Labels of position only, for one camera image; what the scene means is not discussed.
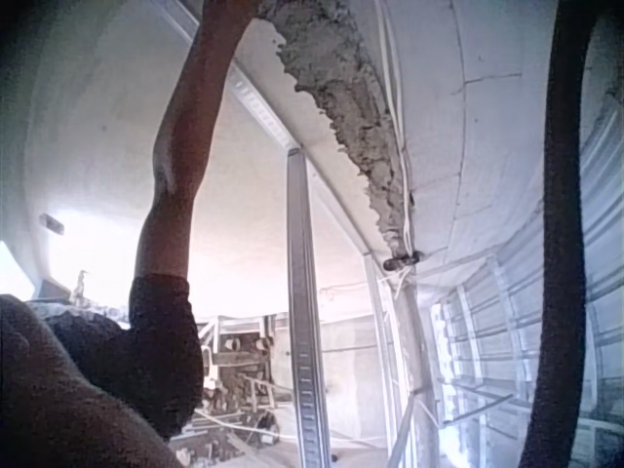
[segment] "pipe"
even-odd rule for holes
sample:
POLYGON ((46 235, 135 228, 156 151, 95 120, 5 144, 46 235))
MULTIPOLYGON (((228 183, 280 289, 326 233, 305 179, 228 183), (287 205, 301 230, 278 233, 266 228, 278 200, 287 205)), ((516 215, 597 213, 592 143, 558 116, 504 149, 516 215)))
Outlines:
POLYGON ((568 466, 585 364, 585 252, 579 124, 587 47, 605 1, 562 0, 544 140, 544 296, 537 387, 521 468, 568 466))

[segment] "metal rod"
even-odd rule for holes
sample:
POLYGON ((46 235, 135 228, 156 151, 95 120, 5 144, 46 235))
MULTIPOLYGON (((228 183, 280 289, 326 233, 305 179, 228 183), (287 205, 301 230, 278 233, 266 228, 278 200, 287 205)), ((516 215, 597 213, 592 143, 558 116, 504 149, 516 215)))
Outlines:
POLYGON ((401 420, 401 427, 399 428, 399 434, 397 435, 397 442, 395 442, 388 459, 387 468, 398 468, 399 464, 403 460, 403 455, 406 451, 406 443, 408 442, 408 435, 411 428, 411 416, 413 414, 413 402, 416 398, 416 393, 411 392, 409 394, 408 405, 403 413, 403 419, 401 420))
MULTIPOLYGON (((479 343, 477 342, 477 334, 475 333, 475 323, 473 315, 470 312, 468 297, 463 285, 457 287, 457 295, 461 304, 461 312, 463 314, 466 330, 468 331, 468 339, 470 340, 470 351, 472 353, 473 365, 475 367, 475 378, 478 384, 484 381, 484 368, 481 361, 481 353, 479 352, 479 343)), ((479 398, 480 407, 486 404, 483 398, 479 398)), ((479 468, 488 467, 488 415, 483 412, 479 416, 479 468)))
POLYGON ((511 297, 509 296, 507 281, 503 274, 502 268, 498 263, 498 259, 494 255, 487 259, 487 263, 498 288, 498 300, 505 319, 505 327, 507 328, 509 339, 511 341, 512 355, 514 356, 515 361, 516 390, 518 392, 518 397, 523 400, 528 400, 527 373, 525 371, 525 362, 522 359, 523 346, 520 331, 518 330, 518 327, 516 327, 516 312, 514 310, 511 297))
MULTIPOLYGON (((498 263, 498 258, 495 255, 491 255, 487 259, 487 264, 496 282, 496 287, 498 289, 498 301, 500 302, 503 318, 505 320, 505 328, 507 329, 507 333, 509 333, 512 356, 514 357, 514 370, 516 372, 517 396, 528 401, 527 369, 525 368, 525 360, 523 359, 522 337, 518 327, 516 326, 516 311, 509 295, 509 285, 507 284, 507 279, 505 278, 503 270, 498 263)), ((521 443, 518 444, 518 461, 520 461, 522 450, 525 446, 527 428, 528 417, 523 414, 520 417, 520 421, 517 426, 518 437, 521 441, 521 443)))
POLYGON ((381 389, 383 392, 383 405, 386 423, 386 446, 388 454, 394 444, 397 432, 397 421, 395 413, 394 391, 392 390, 390 375, 390 358, 388 356, 388 339, 386 337, 385 324, 383 323, 383 309, 381 307, 381 297, 379 296, 379 285, 377 275, 374 270, 374 262, 371 254, 364 255, 364 267, 369 282, 370 302, 374 316, 374 332, 377 337, 377 349, 379 352, 379 365, 381 367, 381 389))
POLYGON ((305 156, 288 155, 287 227, 292 383, 303 468, 330 468, 330 431, 325 403, 312 226, 305 156))
POLYGON ((496 407, 502 405, 503 403, 507 403, 512 398, 514 398, 513 394, 506 395, 504 397, 499 398, 498 400, 495 400, 495 401, 493 401, 491 403, 483 405, 480 408, 473 409, 472 411, 468 411, 468 412, 465 412, 463 414, 460 414, 455 419, 444 421, 443 425, 444 425, 444 427, 450 427, 450 426, 454 426, 455 424, 458 424, 461 421, 464 421, 466 419, 470 419, 471 417, 475 417, 475 416, 481 417, 488 410, 491 410, 492 408, 496 408, 496 407))
MULTIPOLYGON (((443 385, 451 385, 455 388, 459 388, 461 390, 464 390, 466 392, 472 393, 474 395, 478 395, 484 398, 489 398, 489 399, 497 399, 500 396, 493 394, 493 393, 489 393, 489 392, 484 392, 482 390, 477 390, 476 388, 470 387, 468 385, 464 385, 461 382, 455 382, 455 381, 451 381, 451 382, 445 382, 445 381, 441 381, 441 383, 443 385)), ((505 402, 506 405, 509 405, 510 407, 512 407, 514 410, 516 410, 517 412, 521 412, 524 414, 530 414, 531 412, 531 403, 526 402, 524 400, 520 400, 518 398, 512 398, 509 401, 505 402)), ((592 417, 589 417, 587 415, 587 413, 583 413, 581 412, 581 414, 578 417, 578 424, 579 425, 583 425, 583 426, 587 426, 590 428, 596 428, 596 429, 603 429, 605 431, 608 432, 612 432, 614 434, 619 434, 620 436, 624 436, 624 425, 622 424, 618 424, 616 422, 609 422, 609 421, 602 421, 599 419, 594 419, 592 417)))

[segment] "cable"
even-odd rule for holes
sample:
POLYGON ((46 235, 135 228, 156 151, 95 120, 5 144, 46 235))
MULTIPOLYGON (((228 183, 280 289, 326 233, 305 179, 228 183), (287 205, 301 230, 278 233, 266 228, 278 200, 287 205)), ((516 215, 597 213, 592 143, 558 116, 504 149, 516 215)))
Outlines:
MULTIPOLYGON (((258 429, 258 428, 247 427, 247 426, 237 426, 236 424, 231 424, 229 422, 224 422, 224 421, 221 421, 220 419, 216 419, 215 417, 210 416, 209 414, 206 414, 201 409, 195 409, 195 412, 198 413, 200 416, 205 417, 209 421, 214 422, 215 424, 218 424, 219 426, 227 427, 228 429, 235 429, 237 431, 255 432, 256 434, 262 434, 264 436, 276 437, 276 438, 279 438, 279 439, 286 439, 286 440, 292 440, 292 441, 298 441, 299 440, 298 436, 291 436, 291 435, 287 435, 287 434, 278 434, 277 432, 265 431, 264 429, 258 429)), ((368 437, 368 438, 365 438, 365 439, 340 439, 340 438, 337 438, 337 437, 331 437, 331 439, 333 441, 336 441, 336 442, 346 442, 346 443, 372 442, 372 441, 378 441, 380 439, 385 439, 385 438, 386 438, 385 436, 368 437)))
POLYGON ((585 364, 585 251, 579 127, 587 47, 599 7, 562 0, 550 57, 544 138, 544 294, 537 385, 521 468, 568 466, 585 364))
POLYGON ((379 45, 381 50, 381 64, 383 68, 383 78, 385 83, 386 99, 388 101, 388 109, 394 127, 395 140, 397 150, 399 151, 399 161, 401 164, 401 172, 403 175, 403 242, 408 255, 413 252, 411 242, 411 221, 410 221, 410 184, 408 172, 408 150, 404 134, 404 116, 403 116, 403 83, 401 80, 401 69, 399 67, 399 54, 397 44, 390 21, 390 15, 387 11, 387 5, 383 0, 375 0, 375 10, 377 15, 377 27, 379 32, 379 45), (390 43, 390 56, 392 57, 392 76, 390 73, 390 59, 388 58, 388 44, 390 43), (396 101, 393 96, 392 78, 396 84, 396 101))

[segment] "ceiling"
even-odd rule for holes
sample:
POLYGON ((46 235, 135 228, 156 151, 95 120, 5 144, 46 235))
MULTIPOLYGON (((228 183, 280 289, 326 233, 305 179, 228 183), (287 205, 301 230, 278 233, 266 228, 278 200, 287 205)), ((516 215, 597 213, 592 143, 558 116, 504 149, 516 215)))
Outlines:
MULTIPOLYGON (((412 233, 425 255, 415 281, 426 303, 474 273, 541 198, 556 2, 387 4, 403 80, 412 233)), ((379 71, 373 1, 352 1, 351 10, 379 71)), ((383 260, 389 250, 367 182, 338 152, 312 97, 294 91, 275 55, 281 42, 271 24, 255 20, 236 58, 383 260)), ((37 73, 23 151, 42 277, 73 288, 85 269, 93 298, 126 302, 151 202, 152 142, 187 50, 148 1, 81 2, 57 12, 41 57, 31 59, 37 73), (65 235, 43 229, 41 213, 61 221, 65 235)), ((592 69, 606 60, 599 56, 592 69)), ((584 136, 596 112, 583 116, 584 136)), ((189 280, 199 318, 288 309, 285 171, 283 149, 226 92, 193 223, 189 280)), ((360 256, 314 196, 312 211, 322 318, 370 313, 366 288, 340 288, 365 281, 360 256)))
MULTIPOLYGON (((293 130, 345 205, 374 228, 366 181, 337 153, 327 118, 292 89, 275 57, 276 35, 254 22, 237 54, 258 83, 281 93, 293 130)), ((87 294, 123 304, 137 238, 151 203, 151 145, 188 45, 148 2, 83 2, 58 13, 46 40, 31 103, 25 191, 50 277, 73 288, 87 270, 87 294), (47 213, 58 236, 38 225, 47 213)), ((288 310, 286 155, 231 93, 220 109, 209 170, 193 218, 189 282, 198 318, 288 310)), ((312 198, 317 286, 362 283, 360 256, 312 198)), ((370 313, 366 289, 320 295, 321 317, 370 313)))

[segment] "dark shirt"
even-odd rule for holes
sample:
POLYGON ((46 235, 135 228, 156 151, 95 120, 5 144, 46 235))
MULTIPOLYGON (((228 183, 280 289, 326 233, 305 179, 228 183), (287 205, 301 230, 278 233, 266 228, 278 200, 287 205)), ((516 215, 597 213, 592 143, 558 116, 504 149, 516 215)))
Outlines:
POLYGON ((202 353, 188 289, 178 277, 136 278, 129 330, 75 309, 45 319, 87 379, 135 409, 166 440, 181 431, 202 395, 202 353))

